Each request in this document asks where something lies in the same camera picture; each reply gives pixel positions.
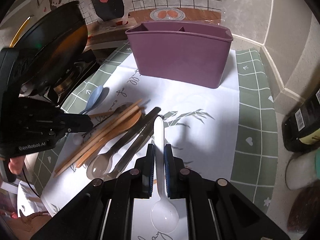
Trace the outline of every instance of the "human hand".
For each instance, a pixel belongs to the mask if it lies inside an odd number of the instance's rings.
[[[22,172],[25,157],[26,156],[24,155],[15,158],[10,158],[9,170],[11,171],[11,173],[19,175]]]

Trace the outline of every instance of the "white heart print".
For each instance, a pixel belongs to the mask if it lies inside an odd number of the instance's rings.
[[[253,141],[252,141],[252,138],[251,138],[251,137],[248,137],[245,141],[246,141],[250,146],[253,145]]]

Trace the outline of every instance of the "brown round object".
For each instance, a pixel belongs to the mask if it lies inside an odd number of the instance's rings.
[[[166,17],[166,15],[167,15],[167,12],[165,10],[158,12],[158,18],[160,19],[163,19],[164,17]]]
[[[178,17],[178,13],[174,10],[169,10],[167,11],[167,14],[169,14],[170,17],[172,18],[177,18]]]

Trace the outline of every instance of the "purple utensil holder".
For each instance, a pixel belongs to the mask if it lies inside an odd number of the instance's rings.
[[[233,37],[223,26],[143,22],[125,32],[140,74],[209,88],[220,85]]]

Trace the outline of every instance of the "green checkered tablecloth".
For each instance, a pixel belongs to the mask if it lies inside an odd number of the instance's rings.
[[[128,42],[116,49],[99,70],[65,101],[67,113],[79,113],[86,106],[88,91],[105,84],[129,55]],[[267,212],[276,179],[278,136],[273,98],[258,51],[237,51],[239,78],[239,126],[231,183],[263,212]],[[34,167],[34,185],[39,194],[50,179],[59,153],[64,145],[61,139],[55,149],[40,152]]]

